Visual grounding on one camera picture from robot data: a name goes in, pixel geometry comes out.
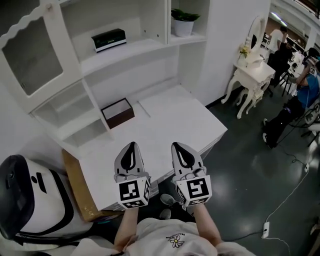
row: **power strip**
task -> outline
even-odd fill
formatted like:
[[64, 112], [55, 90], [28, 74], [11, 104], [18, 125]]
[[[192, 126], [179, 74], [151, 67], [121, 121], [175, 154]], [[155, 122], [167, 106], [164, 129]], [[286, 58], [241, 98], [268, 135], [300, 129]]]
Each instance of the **power strip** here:
[[270, 222], [265, 222], [263, 224], [263, 233], [262, 233], [262, 239], [265, 239], [269, 236], [269, 230], [270, 230]]
[[307, 173], [309, 171], [310, 165], [307, 163], [304, 167], [304, 171]]

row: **brown box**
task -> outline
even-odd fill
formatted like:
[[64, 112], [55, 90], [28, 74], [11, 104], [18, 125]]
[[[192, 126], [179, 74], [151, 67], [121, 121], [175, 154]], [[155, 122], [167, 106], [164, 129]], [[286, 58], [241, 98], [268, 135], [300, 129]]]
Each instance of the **brown box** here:
[[62, 150], [62, 156], [75, 200], [85, 222], [92, 222], [101, 217], [123, 214], [122, 211], [116, 210], [98, 210], [91, 197], [78, 159], [64, 149]]
[[135, 117], [134, 109], [126, 98], [104, 107], [101, 111], [110, 129]]

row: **white flower pot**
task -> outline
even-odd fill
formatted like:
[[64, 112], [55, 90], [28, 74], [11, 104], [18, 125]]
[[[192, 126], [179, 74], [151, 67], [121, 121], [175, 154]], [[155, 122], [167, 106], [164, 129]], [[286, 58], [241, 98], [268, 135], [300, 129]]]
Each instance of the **white flower pot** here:
[[194, 21], [181, 21], [174, 19], [174, 31], [178, 37], [186, 38], [191, 36]]
[[237, 64], [240, 67], [245, 67], [247, 65], [246, 57], [243, 54], [240, 54], [240, 57], [239, 57], [239, 59], [237, 61]]

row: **fiducial marker cube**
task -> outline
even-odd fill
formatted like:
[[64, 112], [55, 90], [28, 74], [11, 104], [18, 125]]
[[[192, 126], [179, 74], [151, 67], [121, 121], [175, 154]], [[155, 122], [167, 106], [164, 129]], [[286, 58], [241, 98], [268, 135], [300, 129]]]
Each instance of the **fiducial marker cube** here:
[[125, 209], [147, 206], [150, 183], [147, 177], [141, 177], [116, 183], [117, 201]]
[[204, 204], [212, 196], [210, 175], [176, 181], [175, 191], [186, 207]]

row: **black cable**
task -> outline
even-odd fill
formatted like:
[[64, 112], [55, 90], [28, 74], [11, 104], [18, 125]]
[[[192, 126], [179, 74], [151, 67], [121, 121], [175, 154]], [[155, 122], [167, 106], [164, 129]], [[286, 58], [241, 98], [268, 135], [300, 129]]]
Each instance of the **black cable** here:
[[307, 165], [304, 163], [304, 162], [302, 162], [302, 161], [300, 161], [294, 154], [289, 154], [289, 153], [287, 153], [286, 152], [286, 150], [285, 150], [285, 148], [284, 148], [284, 146], [282, 146], [281, 144], [278, 144], [281, 148], [282, 148], [282, 152], [283, 153], [285, 153], [287, 156], [289, 156], [289, 157], [293, 157], [294, 159], [291, 161], [292, 163], [296, 163], [296, 162], [299, 162], [299, 163], [301, 163], [304, 167], [307, 167]]
[[237, 240], [240, 240], [240, 239], [244, 239], [244, 238], [247, 238], [249, 236], [252, 236], [252, 235], [256, 235], [256, 234], [262, 234], [262, 231], [263, 230], [260, 230], [258, 232], [253, 232], [253, 233], [250, 233], [250, 234], [247, 234], [245, 236], [242, 236], [240, 238], [236, 238], [236, 239], [232, 239], [232, 240], [225, 240], [225, 239], [222, 239], [224, 242], [233, 242], [233, 241], [237, 241]]
[[292, 133], [294, 131], [296, 127], [293, 127], [291, 131], [289, 131], [289, 133], [284, 136], [279, 142], [277, 142], [277, 145], [279, 145], [279, 143], [281, 143], [290, 133]]

